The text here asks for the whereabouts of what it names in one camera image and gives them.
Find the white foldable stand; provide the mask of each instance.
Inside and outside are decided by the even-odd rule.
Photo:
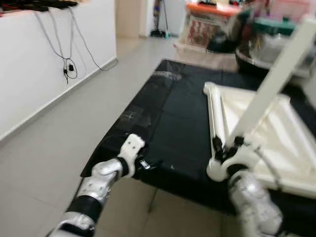
[[[215,159],[215,136],[221,139],[224,149],[232,147],[235,138],[241,136],[256,146],[264,145],[262,152],[280,174],[284,192],[316,198],[316,142],[292,109],[289,98],[278,95],[307,55],[315,35],[316,19],[305,18],[256,93],[205,83],[212,146],[206,171],[212,180],[224,180],[228,177],[227,167],[241,163],[251,168],[266,187],[276,187],[264,163],[247,148],[238,151],[239,160],[221,163]]]

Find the black tablecloth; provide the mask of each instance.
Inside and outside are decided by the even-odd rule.
[[[98,162],[118,154],[126,133],[140,135],[148,144],[144,159],[153,169],[139,170],[135,178],[157,188],[218,210],[234,213],[227,183],[206,175],[210,153],[206,81],[257,90],[262,80],[163,60],[122,115],[99,143],[82,172],[86,177]],[[288,86],[283,93],[316,136],[316,111],[301,89]],[[285,228],[316,236],[316,201],[270,191],[284,214]]]

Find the black joint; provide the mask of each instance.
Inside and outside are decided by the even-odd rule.
[[[74,66],[72,64],[69,64],[68,68],[69,68],[69,71],[71,71],[71,72],[74,71]]]
[[[248,169],[248,167],[245,166],[244,164],[232,164],[232,165],[228,166],[227,173],[228,173],[229,177],[232,177],[238,171],[243,170],[243,169]]]
[[[61,230],[70,232],[72,234],[75,234],[76,236],[80,236],[80,237],[93,237],[94,236],[94,227],[90,227],[87,230],[83,230],[77,226],[74,226],[72,224],[69,223],[65,223],[64,225],[62,225],[62,227],[60,228]]]
[[[241,177],[238,175],[237,177],[234,178],[234,180],[232,180],[229,184],[229,188],[231,189],[233,186],[235,186],[235,184],[241,180]]]
[[[122,177],[123,177],[129,173],[128,164],[124,158],[122,157],[116,157],[116,158],[119,160],[119,162],[121,163],[123,167],[123,171],[122,171]]]
[[[102,205],[97,199],[83,195],[75,198],[71,202],[66,212],[70,211],[87,215],[94,223],[97,223],[102,211]]]
[[[221,141],[221,139],[218,136],[215,136],[212,140],[213,142],[213,148],[216,152],[218,151],[222,151],[223,150],[223,143]]]
[[[244,138],[243,137],[240,137],[240,136],[237,136],[234,140],[234,143],[237,145],[237,146],[241,146],[244,142]]]
[[[234,155],[236,155],[237,151],[238,151],[238,147],[236,146],[230,147],[225,153],[226,159],[231,158]]]
[[[223,158],[224,150],[222,148],[223,143],[222,143],[221,139],[218,136],[215,136],[212,139],[212,143],[213,143],[213,148],[215,151],[215,159],[217,159],[218,161],[223,163],[224,162],[224,158]]]

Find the white wall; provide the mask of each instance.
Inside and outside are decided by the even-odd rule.
[[[148,37],[154,25],[155,0],[142,0],[139,35]]]
[[[166,4],[166,13],[169,32],[180,36],[186,17],[186,0],[164,0]],[[159,29],[166,30],[166,20],[164,15],[163,3],[160,6]]]
[[[116,0],[117,35],[138,37],[142,0]]]
[[[69,52],[70,15],[54,9],[65,54]],[[90,0],[74,8],[75,16],[95,60],[103,66],[116,58],[114,0]],[[57,49],[48,13],[40,13],[46,30]],[[97,70],[77,32],[83,60],[74,47],[79,77],[67,85],[63,63],[51,50],[36,17],[31,11],[0,18],[0,140],[50,102]]]

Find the black cable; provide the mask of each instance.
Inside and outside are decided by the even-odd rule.
[[[77,71],[76,64],[75,64],[75,62],[70,58],[70,59],[66,59],[66,65],[67,65],[67,61],[68,61],[68,60],[70,60],[71,63],[73,64],[76,75],[75,75],[74,77],[71,77],[71,76],[69,76],[69,75],[67,74],[67,76],[68,76],[70,79],[76,79],[76,78],[78,77],[78,71]]]
[[[169,32],[168,21],[167,21],[167,12],[166,12],[166,4],[165,4],[164,0],[162,0],[162,3],[163,3],[164,18],[166,20],[166,28],[167,28],[167,31]]]
[[[83,37],[83,35],[82,35],[82,33],[81,33],[81,30],[80,30],[80,28],[79,28],[79,25],[78,25],[78,23],[77,23],[77,20],[76,20],[76,18],[75,18],[75,15],[74,15],[73,10],[72,10],[70,7],[68,7],[68,10],[69,10],[69,12],[70,12],[70,14],[71,14],[71,16],[72,16],[74,22],[75,22],[76,29],[77,29],[77,31],[78,31],[78,33],[79,33],[81,39],[82,39],[82,42],[83,42],[83,44],[84,44],[84,47],[86,48],[86,50],[87,50],[88,53],[90,54],[90,57],[91,57],[93,63],[99,68],[99,70],[101,70],[101,71],[108,71],[109,69],[111,69],[112,67],[114,67],[116,64],[118,64],[119,61],[118,61],[118,59],[116,59],[116,62],[115,62],[114,65],[111,65],[111,67],[109,67],[109,68],[107,68],[107,69],[102,69],[102,68],[96,63],[96,61],[94,60],[94,57],[93,57],[93,55],[92,55],[92,53],[91,53],[91,51],[90,51],[90,49],[89,49],[89,47],[88,47],[88,45],[87,45],[87,43],[86,43],[86,41],[85,41],[85,39],[84,39],[84,37]]]
[[[39,17],[39,15],[35,12],[35,16],[39,22],[39,25],[42,29],[42,31],[44,32],[45,34],[45,37],[50,45],[50,47],[52,48],[53,52],[58,56],[60,57],[62,60],[63,60],[63,74],[64,74],[64,77],[66,79],[66,82],[67,84],[69,83],[69,78],[70,79],[76,79],[78,77],[78,70],[77,70],[77,67],[76,67],[76,64],[75,62],[71,59],[72,57],[72,54],[73,54],[73,42],[74,42],[74,22],[73,22],[73,18],[71,17],[71,29],[70,29],[70,52],[69,52],[69,57],[64,57],[64,54],[63,54],[63,50],[62,50],[62,47],[61,47],[61,41],[60,41],[60,38],[59,38],[59,34],[58,34],[58,28],[57,28],[57,23],[56,23],[56,19],[54,17],[54,15],[52,14],[51,11],[48,11],[49,13],[49,16],[51,18],[51,21],[52,21],[52,24],[53,24],[53,28],[54,28],[54,32],[55,32],[55,36],[56,36],[56,39],[57,39],[57,42],[58,42],[58,47],[59,47],[59,51],[60,53],[57,53],[56,49],[54,48],[49,36],[48,36],[48,33],[46,32],[45,30],[45,27]],[[75,69],[75,73],[76,75],[74,77],[71,77],[68,75],[68,69],[67,69],[67,65],[68,65],[68,60],[71,61],[71,63],[73,64],[74,66],[74,69]]]
[[[76,50],[77,50],[77,53],[78,53],[78,55],[79,55],[79,58],[80,58],[80,60],[81,60],[81,62],[82,62],[82,64],[83,64],[83,68],[84,68],[84,74],[83,74],[82,77],[79,77],[79,72],[78,72],[78,78],[81,80],[81,79],[83,79],[83,78],[86,76],[86,74],[87,74],[87,67],[86,67],[85,62],[84,62],[84,60],[83,60],[83,57],[82,57],[82,55],[81,55],[81,53],[80,53],[80,50],[79,50],[79,48],[78,48],[78,46],[77,46],[77,44],[76,44],[76,41],[74,41],[74,45],[75,45],[75,48],[76,48]]]

